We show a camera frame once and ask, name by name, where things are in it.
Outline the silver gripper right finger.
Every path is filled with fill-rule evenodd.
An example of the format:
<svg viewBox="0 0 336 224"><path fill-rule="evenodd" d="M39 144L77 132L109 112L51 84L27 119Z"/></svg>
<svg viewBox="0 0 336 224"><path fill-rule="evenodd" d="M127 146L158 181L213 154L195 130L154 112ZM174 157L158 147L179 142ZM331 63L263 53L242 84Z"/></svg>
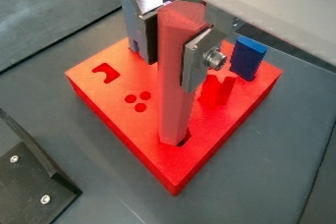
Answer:
<svg viewBox="0 0 336 224"><path fill-rule="evenodd" d="M226 57L218 52L219 43L241 27L241 20L214 5L206 5L205 21L209 27L183 45L181 88L185 92L193 92L203 82L207 69L221 69Z"/></svg>

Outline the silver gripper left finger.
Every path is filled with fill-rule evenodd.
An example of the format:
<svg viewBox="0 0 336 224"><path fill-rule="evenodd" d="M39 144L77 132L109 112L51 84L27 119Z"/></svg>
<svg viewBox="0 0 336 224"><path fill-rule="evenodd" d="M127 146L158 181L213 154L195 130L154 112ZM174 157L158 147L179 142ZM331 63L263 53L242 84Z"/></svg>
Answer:
<svg viewBox="0 0 336 224"><path fill-rule="evenodd" d="M162 0L121 0L125 15L127 46L141 59L157 61L157 11Z"/></svg>

